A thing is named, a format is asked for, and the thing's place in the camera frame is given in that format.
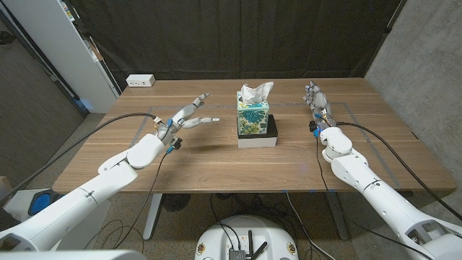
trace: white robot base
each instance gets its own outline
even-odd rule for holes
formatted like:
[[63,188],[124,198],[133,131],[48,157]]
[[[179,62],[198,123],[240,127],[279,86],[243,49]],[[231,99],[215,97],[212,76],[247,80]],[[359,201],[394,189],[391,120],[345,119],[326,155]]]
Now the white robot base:
[[223,228],[213,225],[199,238],[195,260],[298,260],[294,240],[272,221],[253,215],[236,215],[220,223]]

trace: black wire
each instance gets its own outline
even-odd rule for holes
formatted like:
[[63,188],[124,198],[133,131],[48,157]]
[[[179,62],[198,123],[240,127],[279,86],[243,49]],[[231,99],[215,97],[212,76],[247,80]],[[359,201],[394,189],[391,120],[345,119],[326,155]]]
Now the black wire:
[[306,254],[308,254],[308,252],[310,252],[310,260],[313,259],[313,252],[315,252],[318,255],[318,258],[321,260],[321,255],[317,251],[313,250],[313,246],[311,246],[311,248],[305,252],[305,257],[303,258],[304,260],[306,260]]
[[356,127],[360,128],[360,129],[363,129],[363,130],[371,133],[374,137],[377,137],[377,139],[379,139],[393,153],[393,155],[395,155],[396,159],[398,159],[398,161],[406,168],[406,170],[412,175],[412,177],[414,177],[414,179],[416,179],[416,181],[419,182],[420,185],[422,185],[422,187],[424,187],[424,189],[426,191],[428,191],[428,193],[430,195],[432,195],[433,198],[435,198],[438,202],[440,202],[446,209],[448,209],[451,213],[453,213],[458,219],[462,220],[462,215],[457,213],[457,211],[455,211],[451,206],[446,204],[430,188],[428,188],[428,186],[411,170],[411,168],[403,161],[403,159],[401,159],[401,157],[399,157],[399,155],[395,152],[395,150],[393,148],[391,148],[391,146],[382,137],[380,137],[378,134],[374,133],[372,130],[367,129],[364,126],[360,126],[359,124],[337,122],[337,125],[338,126],[341,126],[341,125],[356,126]]
[[107,126],[108,124],[114,122],[114,121],[117,121],[119,119],[122,119],[122,118],[127,118],[127,117],[130,117],[130,116],[149,116],[153,119],[156,119],[156,116],[152,115],[152,114],[149,114],[149,113],[130,113],[130,114],[126,114],[126,115],[122,115],[122,116],[118,116],[118,117],[115,117],[115,118],[112,118],[108,121],[106,121],[105,123],[101,124],[100,126],[98,126],[97,128],[95,128],[95,130],[91,131],[90,133],[86,134],[84,137],[82,137],[81,139],[79,139],[77,142],[73,143],[70,147],[68,147],[67,149],[65,149],[62,153],[60,153],[59,155],[57,155],[56,157],[54,157],[52,160],[50,160],[49,162],[47,162],[43,167],[41,167],[40,169],[38,169],[36,172],[34,172],[29,178],[27,178],[25,181],[21,182],[18,186],[16,186],[15,188],[13,188],[10,192],[8,192],[7,194],[5,194],[4,196],[2,196],[2,198],[0,199],[0,202],[3,201],[4,199],[6,199],[8,196],[12,195],[14,192],[16,192],[17,190],[19,190],[20,188],[22,188],[24,185],[27,185],[29,182],[31,182],[31,180],[33,178],[35,178],[37,175],[39,175],[40,173],[42,173],[46,168],[48,168],[51,164],[53,164],[55,161],[57,161],[59,158],[61,158],[61,156],[63,156],[64,154],[66,154],[68,151],[70,151],[72,148],[74,148],[76,145],[78,145],[78,143],[84,141],[86,138],[88,138],[89,136],[91,136],[92,134],[94,134],[96,131],[100,130],[101,128]]
[[[295,226],[294,224],[292,223],[292,221],[290,220],[287,220],[285,219],[285,217],[289,216],[288,212],[289,212],[289,209],[287,207],[286,204],[282,203],[282,202],[278,202],[274,205],[274,207],[268,207],[266,206],[264,203],[263,203],[263,200],[261,199],[261,197],[258,195],[258,194],[253,194],[259,201],[260,201],[260,205],[263,207],[264,210],[266,210],[266,214],[268,215],[271,215],[272,217],[275,217],[278,219],[278,221],[280,221],[280,223],[282,224],[283,228],[287,231],[287,228],[285,226],[285,224],[282,222],[282,220],[286,220],[291,226],[292,226],[292,229],[294,230],[294,237],[295,237],[295,247],[298,248],[298,237],[297,237],[297,230],[295,229]],[[277,209],[277,205],[282,205],[284,206],[285,208],[285,211],[279,211]],[[254,208],[259,210],[260,212],[262,212],[262,208],[261,207],[258,207],[258,205],[255,205],[254,204]]]
[[138,221],[138,219],[139,219],[139,216],[141,216],[141,213],[143,212],[143,209],[147,204],[149,196],[151,195],[152,189],[154,188],[154,184],[156,183],[157,177],[159,176],[160,166],[162,165],[162,162],[164,161],[165,156],[167,156],[167,153],[165,153],[164,156],[162,156],[162,159],[160,160],[159,167],[157,168],[156,177],[155,177],[154,181],[152,182],[151,189],[149,190],[149,193],[146,196],[146,200],[144,201],[143,207],[141,207],[141,210],[139,211],[138,216],[136,217],[135,221],[133,222],[133,225],[130,227],[130,230],[127,232],[127,234],[125,234],[125,236],[122,238],[122,241],[119,244],[117,244],[117,246],[113,247],[113,249],[117,249],[117,247],[119,247],[122,244],[122,242],[125,240],[125,238],[127,238],[128,234],[131,232],[131,230],[135,226],[136,221]]
[[98,233],[96,233],[92,238],[90,238],[90,241],[88,241],[87,245],[84,246],[84,249],[92,242],[93,238],[95,238],[97,235],[99,235],[101,233],[101,231],[103,231],[110,223],[112,222],[115,222],[115,221],[119,221],[121,223],[121,227],[123,227],[123,222],[122,220],[111,220],[110,222],[108,222],[106,225],[104,225],[100,231],[98,231]]
[[[218,225],[220,225],[220,227],[222,227],[223,231],[226,233],[226,236],[227,236],[228,239],[230,240],[230,242],[231,242],[231,249],[234,250],[234,246],[233,246],[233,244],[232,244],[232,240],[231,240],[230,235],[228,235],[228,232],[226,232],[225,228],[223,227],[224,224],[222,224],[222,223],[218,220],[217,213],[215,213],[214,205],[212,204],[212,196],[213,196],[213,194],[210,194],[210,208],[212,208],[212,212],[214,213],[215,220],[218,222]],[[237,234],[236,234],[236,237],[237,237],[237,242],[239,243],[238,249],[240,250],[240,241],[239,241],[239,237],[237,236]]]
[[[109,235],[106,236],[106,239],[103,241],[103,244],[101,245],[101,249],[104,248],[104,245],[106,244],[106,240],[110,237],[110,235],[114,234],[117,230],[121,230],[121,234],[118,236],[117,238],[117,241],[115,243],[117,243],[120,239],[121,239],[121,235],[123,233],[123,228],[131,228],[131,226],[128,226],[128,225],[123,225],[119,228],[117,228],[116,230],[113,230],[113,232],[109,233]],[[137,230],[136,228],[133,227],[133,229],[130,229],[128,232],[130,233],[132,230],[135,230],[138,235],[141,237],[141,244],[142,244],[142,247],[141,247],[141,253],[144,253],[144,239],[143,239],[143,235],[141,234],[141,232],[139,232],[139,230]]]
[[275,211],[278,211],[276,208],[271,208],[271,207],[267,207],[263,204],[263,201],[261,201],[261,206],[265,206],[265,210],[266,211],[263,211],[263,209],[261,207],[258,207],[258,205],[255,205],[253,204],[252,207],[249,207],[247,206],[240,198],[237,194],[233,194],[233,197],[232,198],[236,198],[236,201],[238,202],[238,204],[240,204],[240,206],[243,208],[243,212],[241,212],[241,214],[247,214],[247,213],[251,213],[251,214],[256,214],[256,215],[264,215],[265,217],[267,218],[270,218],[270,219],[273,219],[273,220],[277,220],[282,228],[284,228],[284,230],[286,230],[286,232],[288,232],[288,228],[287,226],[284,224],[284,222],[282,220],[285,220],[287,221],[291,226],[292,226],[292,229],[294,230],[294,237],[295,237],[295,246],[298,248],[298,237],[297,237],[297,230],[295,229],[295,226],[294,224],[292,223],[292,221],[290,220],[287,220],[286,217],[287,216],[287,213],[286,215],[284,215],[284,217],[282,216],[278,216],[277,214],[274,214],[273,212],[271,212],[271,210],[267,210],[267,209],[274,209]]
[[[317,138],[317,137],[316,137],[316,160],[318,161],[318,164],[319,164],[319,170],[321,170],[321,178],[323,179],[324,186],[326,187],[326,192],[329,193],[329,189],[327,188],[327,184],[326,184],[326,181],[324,180],[324,176],[323,176],[323,168],[321,167],[321,163],[319,162],[319,156],[318,156],[318,138]],[[433,260],[431,257],[429,257],[428,255],[426,255],[425,253],[422,253],[421,251],[419,251],[419,250],[417,250],[417,249],[415,249],[415,248],[412,248],[412,247],[410,247],[410,246],[408,246],[408,245],[405,245],[405,244],[403,244],[403,243],[400,243],[400,242],[398,242],[398,241],[396,241],[396,240],[394,240],[394,239],[388,238],[388,237],[386,237],[386,236],[384,236],[384,235],[381,235],[381,234],[376,233],[376,232],[374,232],[374,231],[372,231],[372,230],[370,230],[370,229],[367,229],[366,227],[363,227],[363,226],[361,226],[360,224],[357,224],[355,221],[351,220],[351,219],[340,209],[340,207],[337,206],[336,203],[334,203],[333,201],[331,201],[331,204],[333,204],[333,205],[335,206],[335,208],[337,208],[337,210],[338,210],[348,221],[350,221],[351,223],[355,224],[357,227],[362,228],[363,230],[366,230],[367,232],[370,232],[370,233],[372,233],[372,234],[374,234],[374,235],[377,235],[377,236],[379,236],[379,237],[381,237],[381,238],[385,238],[385,239],[388,240],[388,241],[391,241],[391,242],[393,242],[393,243],[397,243],[397,244],[399,244],[400,246],[403,246],[403,247],[405,247],[405,248],[411,249],[412,251],[417,252],[417,253],[423,255],[423,256],[426,257],[427,259]]]

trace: black curtain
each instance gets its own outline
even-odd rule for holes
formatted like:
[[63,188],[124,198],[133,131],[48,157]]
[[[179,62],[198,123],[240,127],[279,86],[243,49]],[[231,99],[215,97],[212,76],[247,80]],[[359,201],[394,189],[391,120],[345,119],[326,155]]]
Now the black curtain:
[[72,0],[119,85],[362,77],[400,0]]

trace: blue connector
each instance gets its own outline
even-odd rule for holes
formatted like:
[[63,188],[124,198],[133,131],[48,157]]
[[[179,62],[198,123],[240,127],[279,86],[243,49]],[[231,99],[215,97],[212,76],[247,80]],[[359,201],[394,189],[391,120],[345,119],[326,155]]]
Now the blue connector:
[[167,149],[167,154],[171,153],[173,151],[174,147],[168,147]]

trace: table leg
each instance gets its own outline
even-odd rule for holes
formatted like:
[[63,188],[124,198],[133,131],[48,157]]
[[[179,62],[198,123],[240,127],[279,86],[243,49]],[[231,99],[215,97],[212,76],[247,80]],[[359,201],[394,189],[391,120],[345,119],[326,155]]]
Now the table leg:
[[160,208],[162,206],[163,194],[153,194],[151,200],[151,207],[146,219],[146,225],[144,226],[143,239],[149,241],[154,233],[155,225],[157,224],[157,218],[159,217]]
[[344,216],[339,212],[337,209],[341,209],[340,201],[337,196],[336,192],[326,192],[326,200],[327,204],[329,205],[329,209],[331,210],[332,217],[334,218],[335,226],[337,227],[337,235],[339,235],[339,238],[342,240],[347,240],[349,237],[348,230],[347,230],[347,224],[345,223]]

